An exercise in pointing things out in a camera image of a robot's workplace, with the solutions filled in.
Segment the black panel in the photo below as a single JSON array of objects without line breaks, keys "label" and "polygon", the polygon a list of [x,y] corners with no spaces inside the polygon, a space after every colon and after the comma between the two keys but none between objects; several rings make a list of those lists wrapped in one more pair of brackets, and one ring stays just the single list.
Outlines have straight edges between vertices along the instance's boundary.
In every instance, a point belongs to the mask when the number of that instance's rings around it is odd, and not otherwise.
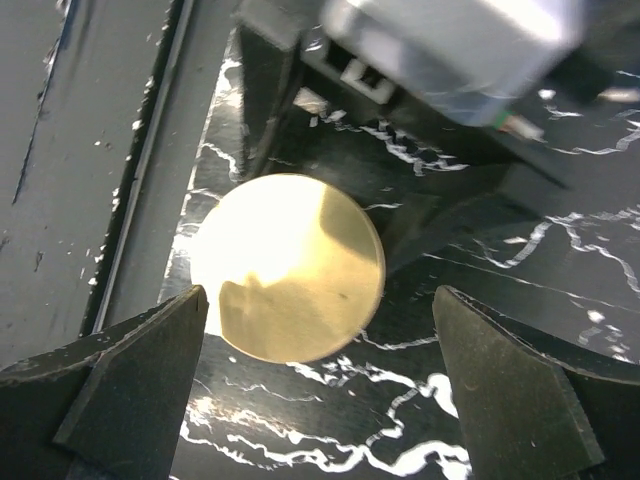
[{"label": "black panel", "polygon": [[196,0],[160,119],[106,325],[156,304],[184,192],[198,151],[237,0]]},{"label": "black panel", "polygon": [[[48,2],[53,14],[47,27],[38,2],[27,2],[31,7],[7,3],[1,7],[2,22],[14,27],[2,28],[2,35],[13,35],[6,39],[12,45],[27,45],[28,65],[10,74],[5,61],[2,75],[15,77],[16,87],[8,94],[17,89],[11,111],[23,126],[16,135],[24,135],[27,117],[34,133],[30,144],[22,136],[8,142],[6,154],[14,160],[8,162],[10,178],[2,175],[0,365],[69,343],[82,329],[101,256],[109,256],[109,245],[103,245],[114,213],[117,221],[114,207],[126,203],[119,190],[126,190],[137,161],[127,159],[135,155],[132,144],[145,130],[144,119],[140,129],[134,122],[145,113],[145,88],[172,5],[169,0],[73,1],[34,118],[33,102],[20,100],[21,84],[32,85],[33,99],[42,90],[44,65],[40,71],[33,68],[33,42],[46,45],[41,60],[55,43],[51,32],[59,30],[61,17],[55,2]],[[36,32],[34,41],[21,40],[16,29]]]},{"label": "black panel", "polygon": [[604,460],[562,368],[518,348],[446,287],[433,315],[478,480],[551,480]]}]

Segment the shiny circular blank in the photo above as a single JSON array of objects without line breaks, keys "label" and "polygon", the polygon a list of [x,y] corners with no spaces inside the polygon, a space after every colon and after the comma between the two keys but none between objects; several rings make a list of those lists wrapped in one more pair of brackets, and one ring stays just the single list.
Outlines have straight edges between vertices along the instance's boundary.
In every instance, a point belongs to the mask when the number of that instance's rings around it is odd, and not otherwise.
[{"label": "shiny circular blank", "polygon": [[247,182],[207,216],[191,280],[209,298],[207,332],[276,363],[339,350],[367,325],[384,286],[380,238],[339,190],[302,175]]}]

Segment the scratched black surface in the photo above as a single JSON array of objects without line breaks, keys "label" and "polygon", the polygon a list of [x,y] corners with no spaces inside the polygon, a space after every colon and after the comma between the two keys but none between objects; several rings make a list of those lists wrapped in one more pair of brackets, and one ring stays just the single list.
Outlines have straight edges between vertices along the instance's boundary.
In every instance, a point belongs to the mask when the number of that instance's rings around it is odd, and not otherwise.
[{"label": "scratched black surface", "polygon": [[156,304],[238,0],[196,0],[140,182],[106,325]]},{"label": "scratched black surface", "polygon": [[0,6],[0,368],[83,327],[172,4]]},{"label": "scratched black surface", "polygon": [[[189,284],[190,239],[234,186],[241,68],[231,48],[161,298]],[[640,85],[636,74],[640,69],[630,69],[617,80]],[[416,259],[388,279],[366,332],[306,369],[258,362],[207,335],[175,478],[212,472],[242,479],[314,479],[328,472],[354,479],[471,478],[455,411],[443,401],[448,380],[434,339],[431,302],[443,283],[585,348],[640,360],[640,142],[634,143],[640,139],[640,110],[634,107],[640,105],[579,110],[551,98],[545,87],[528,114],[547,131],[550,155],[576,172],[576,190],[554,199],[540,222],[460,239]],[[308,95],[298,105],[271,171],[305,173],[338,186],[379,229],[425,172],[462,168],[446,152],[399,141],[384,123],[353,125],[348,114]],[[429,390],[435,384],[439,388]]]}]

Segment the black marble surface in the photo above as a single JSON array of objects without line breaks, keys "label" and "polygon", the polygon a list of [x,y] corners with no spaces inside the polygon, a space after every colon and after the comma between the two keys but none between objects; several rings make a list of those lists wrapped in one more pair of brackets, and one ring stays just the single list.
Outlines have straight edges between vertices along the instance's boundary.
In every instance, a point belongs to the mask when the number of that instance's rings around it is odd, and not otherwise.
[{"label": "black marble surface", "polygon": [[[226,55],[203,129],[161,299],[189,285],[190,241],[234,187],[243,122],[241,59]],[[620,72],[640,85],[640,70]],[[302,95],[273,172],[322,179],[384,228],[427,171],[465,168],[388,125],[355,126]],[[271,365],[205,338],[173,478],[471,478],[431,314],[438,285],[621,361],[640,360],[640,105],[576,111],[539,92],[533,116],[576,190],[540,222],[460,239],[387,279],[373,321],[337,354]]]}]

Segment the round metal disc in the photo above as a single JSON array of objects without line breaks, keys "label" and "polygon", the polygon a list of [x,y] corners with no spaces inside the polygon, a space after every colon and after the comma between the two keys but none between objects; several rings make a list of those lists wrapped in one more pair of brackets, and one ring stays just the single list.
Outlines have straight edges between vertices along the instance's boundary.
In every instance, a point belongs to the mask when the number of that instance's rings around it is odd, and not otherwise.
[{"label": "round metal disc", "polygon": [[207,331],[276,363],[339,350],[369,323],[384,286],[380,238],[347,195],[302,175],[259,177],[207,216],[191,280],[209,299]]}]

